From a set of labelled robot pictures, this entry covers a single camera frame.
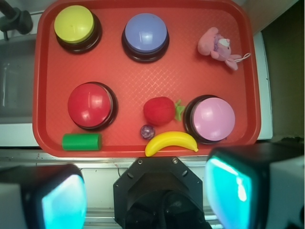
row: red tray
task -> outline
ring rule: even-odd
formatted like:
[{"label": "red tray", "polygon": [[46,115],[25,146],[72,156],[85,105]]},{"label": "red tray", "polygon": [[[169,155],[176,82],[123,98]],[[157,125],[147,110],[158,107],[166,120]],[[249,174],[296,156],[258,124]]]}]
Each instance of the red tray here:
[{"label": "red tray", "polygon": [[[98,46],[85,54],[66,52],[57,42],[54,19],[67,6],[83,5],[101,21],[103,34]],[[124,53],[123,29],[136,14],[148,12],[165,22],[170,45],[160,60],[138,63]],[[251,56],[231,71],[224,62],[197,52],[200,37],[212,26],[231,39],[232,54]],[[61,146],[66,133],[87,133],[70,119],[70,93],[82,83],[97,81],[116,94],[119,112],[113,124],[100,131],[101,151],[67,152]],[[187,105],[202,94],[226,100],[234,109],[236,123],[227,139],[215,145],[199,145],[195,153],[171,146],[156,156],[207,155],[213,147],[246,145],[260,131],[260,105],[253,37],[248,18],[230,0],[65,0],[43,13],[37,34],[33,130],[46,152],[58,157],[140,157],[147,141],[140,128],[146,124],[144,103],[158,96]],[[182,122],[171,121],[156,133],[184,131]]]}]

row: blue button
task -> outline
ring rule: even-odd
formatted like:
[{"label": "blue button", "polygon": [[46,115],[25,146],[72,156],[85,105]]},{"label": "blue button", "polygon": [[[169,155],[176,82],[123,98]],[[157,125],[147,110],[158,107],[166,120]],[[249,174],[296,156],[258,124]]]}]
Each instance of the blue button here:
[{"label": "blue button", "polygon": [[129,20],[125,27],[129,45],[136,51],[150,53],[164,45],[167,36],[165,23],[151,13],[141,13]]}]

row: stuffed toy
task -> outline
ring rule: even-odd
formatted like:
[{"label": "stuffed toy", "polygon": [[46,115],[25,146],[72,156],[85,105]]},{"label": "stuffed toy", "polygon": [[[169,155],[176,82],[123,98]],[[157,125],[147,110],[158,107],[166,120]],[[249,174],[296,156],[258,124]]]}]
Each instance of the stuffed toy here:
[{"label": "stuffed toy", "polygon": [[211,27],[199,40],[198,52],[201,55],[210,55],[213,59],[224,61],[227,66],[236,71],[238,69],[237,62],[250,56],[247,53],[243,58],[241,55],[232,55],[230,47],[230,39],[224,38],[218,33],[216,27]]}]

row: banana toy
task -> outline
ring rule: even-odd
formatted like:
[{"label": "banana toy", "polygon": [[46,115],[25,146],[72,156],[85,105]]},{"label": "banana toy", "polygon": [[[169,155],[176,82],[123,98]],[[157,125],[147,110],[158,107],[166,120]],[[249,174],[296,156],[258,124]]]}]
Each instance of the banana toy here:
[{"label": "banana toy", "polygon": [[145,155],[152,156],[167,146],[181,146],[195,152],[198,151],[197,142],[192,136],[180,131],[169,131],[150,140],[145,148]]}]

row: bunny ear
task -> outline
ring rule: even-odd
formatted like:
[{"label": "bunny ear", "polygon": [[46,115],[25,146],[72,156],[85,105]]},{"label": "bunny ear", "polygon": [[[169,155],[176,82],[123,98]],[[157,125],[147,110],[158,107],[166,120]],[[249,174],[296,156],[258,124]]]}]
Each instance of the bunny ear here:
[{"label": "bunny ear", "polygon": [[229,58],[229,59],[225,60],[224,62],[232,70],[236,71],[238,69],[237,63],[233,59]]}]

